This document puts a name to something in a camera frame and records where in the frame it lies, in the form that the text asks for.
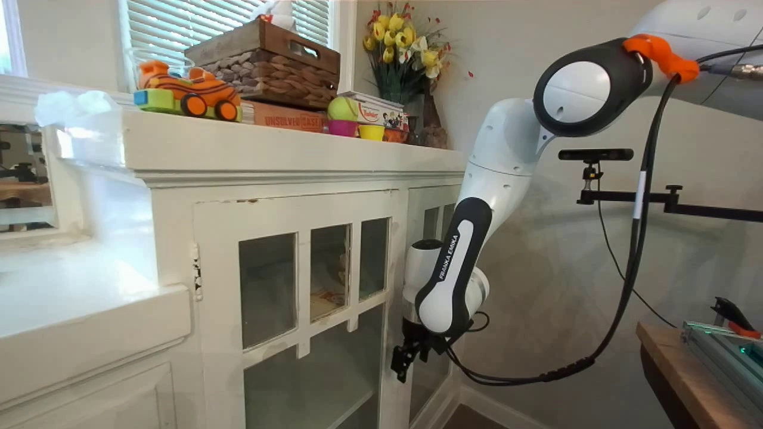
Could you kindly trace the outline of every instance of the wooden table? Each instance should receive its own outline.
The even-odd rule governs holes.
[[[638,325],[636,331],[644,375],[675,426],[763,426],[763,405],[756,407],[680,330]]]
[[[0,182],[0,202],[22,201],[24,208],[49,205],[48,183]]]

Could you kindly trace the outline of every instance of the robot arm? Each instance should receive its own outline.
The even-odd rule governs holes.
[[[739,4],[708,7],[700,0],[670,0],[649,15],[636,31],[665,38],[618,38],[570,53],[539,79],[533,102],[503,101],[488,109],[470,153],[442,243],[417,252],[427,257],[407,261],[415,270],[407,267],[413,274],[406,280],[402,295],[415,300],[415,315],[402,323],[406,346],[394,357],[401,380],[406,380],[417,350],[421,356],[429,348],[442,352],[472,327],[488,292],[484,274],[475,267],[479,250],[524,199],[528,176],[552,137],[577,139],[606,130],[636,99],[657,94],[667,81],[662,76],[693,81],[698,63],[677,57],[670,45],[690,57],[705,57],[729,45],[756,45],[760,19],[749,19],[749,15],[763,16],[763,3],[739,0]],[[760,94],[760,84],[751,87],[752,81],[741,79],[736,87],[725,84],[729,91],[720,87],[723,81],[717,84],[717,74],[723,79],[744,76],[741,65],[757,68],[756,63],[760,60],[736,54],[729,63],[725,57],[702,70],[711,74],[695,87],[698,91],[680,94],[680,99],[763,120],[763,109],[751,102],[723,99],[723,94]]]

